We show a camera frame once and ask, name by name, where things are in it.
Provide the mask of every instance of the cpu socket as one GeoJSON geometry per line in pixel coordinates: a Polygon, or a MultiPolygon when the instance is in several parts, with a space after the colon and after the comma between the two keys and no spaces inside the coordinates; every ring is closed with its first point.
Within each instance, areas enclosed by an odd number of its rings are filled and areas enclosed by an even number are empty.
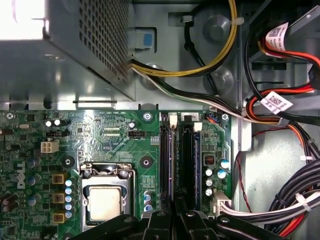
{"type": "Polygon", "coordinates": [[[121,214],[135,214],[136,172],[131,164],[91,162],[79,169],[82,232],[121,214]]]}

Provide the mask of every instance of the white wire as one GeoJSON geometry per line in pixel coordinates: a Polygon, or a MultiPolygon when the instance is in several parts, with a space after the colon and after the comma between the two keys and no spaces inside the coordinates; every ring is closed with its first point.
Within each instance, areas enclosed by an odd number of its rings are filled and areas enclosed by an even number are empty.
{"type": "Polygon", "coordinates": [[[239,119],[242,119],[242,120],[245,120],[245,121],[248,121],[248,122],[251,122],[251,123],[261,123],[259,121],[255,121],[255,120],[251,120],[249,118],[246,118],[242,115],[239,115],[233,111],[230,111],[229,109],[225,108],[224,106],[216,103],[216,102],[212,102],[212,101],[208,101],[208,100],[203,100],[203,99],[198,99],[198,98],[192,98],[192,97],[186,97],[186,96],[181,96],[181,95],[177,95],[177,94],[174,94],[174,93],[168,93],[167,91],[165,91],[161,86],[159,86],[156,82],[154,82],[148,75],[142,73],[142,72],[139,72],[137,69],[135,68],[132,68],[133,71],[135,71],[137,74],[139,74],[141,77],[149,80],[153,85],[155,85],[160,91],[162,91],[163,93],[171,96],[171,97],[175,97],[175,98],[178,98],[178,99],[181,99],[181,100],[189,100],[191,102],[197,102],[197,103],[202,103],[202,104],[206,104],[206,105],[209,105],[209,106],[212,106],[214,108],[217,108],[219,110],[222,110],[224,111],[225,113],[227,114],[230,114],[236,118],[239,118],[239,119]]]}
{"type": "MultiPolygon", "coordinates": [[[[305,199],[305,203],[310,203],[312,202],[313,200],[315,200],[316,198],[319,198],[320,197],[320,191],[317,191],[315,193],[313,193],[311,196],[307,197],[305,199]]],[[[289,206],[287,208],[283,208],[283,209],[280,209],[280,210],[276,210],[276,211],[268,211],[268,212],[260,212],[260,213],[250,213],[250,212],[244,212],[244,211],[236,211],[236,210],[233,210],[231,208],[229,208],[227,205],[225,205],[223,202],[221,203],[221,206],[222,206],[222,209],[221,211],[229,214],[229,215],[232,215],[232,216],[239,216],[239,217],[256,217],[256,216],[259,216],[259,215],[269,215],[269,214],[277,214],[277,213],[282,213],[282,212],[286,212],[286,211],[290,211],[290,210],[294,210],[296,208],[299,208],[301,206],[303,206],[305,204],[304,202],[298,202],[292,206],[289,206]]]]}

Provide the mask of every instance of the small black connector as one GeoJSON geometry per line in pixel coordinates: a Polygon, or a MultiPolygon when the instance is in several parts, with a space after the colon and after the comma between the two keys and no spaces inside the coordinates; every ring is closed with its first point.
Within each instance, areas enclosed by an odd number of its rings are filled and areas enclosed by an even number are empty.
{"type": "Polygon", "coordinates": [[[312,65],[308,75],[311,87],[320,90],[320,69],[317,66],[312,65]]]}

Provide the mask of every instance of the green circuit board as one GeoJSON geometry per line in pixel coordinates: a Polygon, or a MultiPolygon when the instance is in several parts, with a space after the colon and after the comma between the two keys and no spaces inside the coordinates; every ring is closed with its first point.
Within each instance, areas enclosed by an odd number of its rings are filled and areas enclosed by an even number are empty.
{"type": "MultiPolygon", "coordinates": [[[[147,120],[145,113],[142,110],[0,111],[0,129],[3,130],[0,134],[0,196],[9,192],[15,195],[13,202],[17,203],[9,210],[4,210],[4,205],[1,207],[0,239],[38,240],[50,236],[64,240],[81,233],[81,163],[132,164],[136,172],[133,189],[136,201],[132,212],[141,217],[146,207],[146,191],[152,193],[152,200],[149,201],[152,208],[160,209],[161,112],[148,111],[150,118],[147,120]],[[55,126],[55,120],[59,120],[61,125],[55,126]],[[57,151],[43,153],[43,142],[58,142],[57,151]],[[66,159],[70,158],[74,159],[71,167],[65,164],[66,159]],[[145,159],[148,159],[147,165],[143,161],[145,159]],[[30,178],[34,180],[34,176],[40,176],[40,181],[30,184],[30,178]],[[67,219],[63,217],[61,223],[57,223],[53,215],[66,212],[65,202],[55,203],[53,196],[64,194],[66,186],[55,183],[53,178],[56,177],[63,179],[63,183],[71,179],[73,186],[72,214],[67,219]]],[[[192,114],[198,116],[197,122],[203,123],[203,130],[199,133],[201,147],[197,151],[201,162],[198,174],[203,175],[205,169],[211,168],[211,187],[223,190],[230,198],[230,171],[226,171],[227,175],[222,180],[216,174],[220,159],[230,158],[230,122],[212,124],[205,118],[205,112],[192,114]],[[205,156],[213,156],[214,163],[206,165],[205,156]]],[[[177,125],[183,124],[179,117],[177,125]]],[[[177,148],[178,161],[181,160],[179,151],[180,148],[177,148]]],[[[203,186],[205,179],[206,176],[199,187],[200,210],[210,214],[211,197],[204,194],[207,188],[203,186]]]]}

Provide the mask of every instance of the cable tie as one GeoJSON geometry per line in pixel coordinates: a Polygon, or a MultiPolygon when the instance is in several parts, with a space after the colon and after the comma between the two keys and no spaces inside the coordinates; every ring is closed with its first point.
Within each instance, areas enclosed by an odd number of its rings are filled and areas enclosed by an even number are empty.
{"type": "Polygon", "coordinates": [[[192,15],[183,15],[180,22],[181,23],[190,23],[190,22],[193,22],[194,19],[195,19],[195,17],[192,15]]]}
{"type": "Polygon", "coordinates": [[[246,109],[245,109],[245,108],[242,108],[241,116],[243,116],[243,117],[247,117],[247,111],[246,111],[246,109]]]}
{"type": "Polygon", "coordinates": [[[235,20],[231,22],[234,25],[242,25],[245,23],[245,19],[243,17],[237,17],[235,20]]]}
{"type": "Polygon", "coordinates": [[[300,156],[300,160],[301,161],[308,161],[308,160],[311,160],[311,161],[313,161],[314,160],[314,157],[313,156],[306,156],[306,155],[302,155],[302,156],[300,156]]]}
{"type": "Polygon", "coordinates": [[[311,212],[311,208],[309,207],[307,200],[304,196],[302,196],[300,193],[297,193],[295,195],[295,199],[298,201],[298,203],[302,204],[302,206],[307,212],[311,212]]]}
{"type": "Polygon", "coordinates": [[[275,198],[276,198],[276,200],[277,200],[279,203],[281,203],[283,206],[287,207],[287,206],[289,205],[286,201],[284,201],[284,200],[278,195],[278,193],[275,195],[275,198]]]}

